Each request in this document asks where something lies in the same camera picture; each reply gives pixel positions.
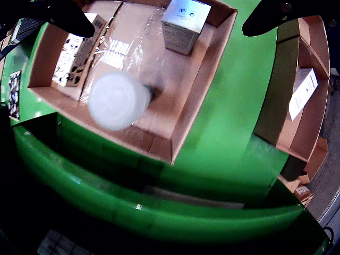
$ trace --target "open cardboard box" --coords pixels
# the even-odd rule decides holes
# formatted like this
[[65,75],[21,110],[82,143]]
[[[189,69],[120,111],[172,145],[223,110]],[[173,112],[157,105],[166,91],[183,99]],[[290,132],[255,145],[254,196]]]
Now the open cardboard box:
[[[150,10],[152,12],[155,8],[167,7],[170,0],[128,2],[130,7],[125,8],[124,13],[129,14],[129,22],[120,23],[125,26],[121,28],[116,21],[123,19],[123,14],[120,14],[120,10],[124,8],[122,2],[95,1],[85,5],[84,11],[98,13],[107,20],[107,24],[109,18],[114,15],[110,27],[116,26],[118,30],[123,31],[122,36],[128,36],[134,29],[134,25],[131,24],[136,26],[141,22],[146,24],[150,19]],[[203,28],[205,36],[199,37],[189,56],[164,49],[168,72],[161,72],[157,78],[160,83],[165,84],[165,88],[159,99],[156,98],[143,115],[142,119],[147,120],[143,122],[144,124],[139,123],[122,131],[105,130],[92,120],[86,104],[74,100],[79,99],[81,88],[62,90],[52,82],[54,68],[67,33],[50,24],[46,26],[35,53],[29,90],[80,126],[147,157],[174,164],[213,81],[237,15],[236,9],[219,1],[202,0],[202,2],[211,6]],[[159,44],[163,44],[164,41],[150,43],[160,48]],[[87,63],[86,68],[90,71],[90,63]],[[177,100],[174,114],[169,111],[173,105],[169,98]]]
[[319,171],[320,166],[324,162],[327,153],[327,140],[325,138],[319,137],[312,156],[309,162],[306,164],[306,167],[303,169],[303,175],[299,176],[301,184],[310,183],[313,180]]
[[[300,68],[314,69],[318,87],[292,121],[288,105]],[[273,72],[254,133],[277,149],[308,162],[324,118],[328,83],[329,53],[322,19],[312,16],[280,26]]]

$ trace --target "cardboard shelf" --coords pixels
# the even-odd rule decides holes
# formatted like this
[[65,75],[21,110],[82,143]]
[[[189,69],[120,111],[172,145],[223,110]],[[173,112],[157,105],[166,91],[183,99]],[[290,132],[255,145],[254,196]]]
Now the cardboard shelf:
[[[318,87],[292,121],[288,105],[300,68],[314,69]],[[273,73],[254,133],[277,149],[308,162],[324,118],[328,83],[329,54],[322,19],[313,16],[279,28]]]

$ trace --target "black and white print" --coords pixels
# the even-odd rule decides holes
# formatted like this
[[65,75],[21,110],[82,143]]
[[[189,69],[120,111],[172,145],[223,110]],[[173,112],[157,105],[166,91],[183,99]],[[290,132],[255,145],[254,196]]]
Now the black and white print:
[[8,93],[8,109],[10,111],[10,117],[15,120],[20,120],[19,114],[19,90],[20,90],[20,77],[21,71],[11,74],[10,79],[10,91]]

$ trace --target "white product box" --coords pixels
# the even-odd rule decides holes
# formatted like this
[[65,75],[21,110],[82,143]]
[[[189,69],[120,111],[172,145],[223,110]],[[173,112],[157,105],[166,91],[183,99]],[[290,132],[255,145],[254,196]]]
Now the white product box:
[[52,80],[61,86],[78,86],[84,65],[104,27],[105,20],[97,13],[85,13],[95,27],[91,38],[69,34],[58,59]]
[[312,68],[302,68],[297,72],[292,99],[288,107],[292,121],[307,104],[317,86],[318,81]]
[[165,47],[187,55],[201,34],[210,8],[195,0],[172,0],[161,20]]

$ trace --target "white lid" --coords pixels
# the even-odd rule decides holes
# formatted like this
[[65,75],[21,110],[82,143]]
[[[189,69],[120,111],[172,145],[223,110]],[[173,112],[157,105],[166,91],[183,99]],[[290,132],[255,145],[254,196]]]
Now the white lid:
[[121,130],[139,119],[150,103],[150,92],[136,79],[112,72],[94,82],[89,111],[98,125]]

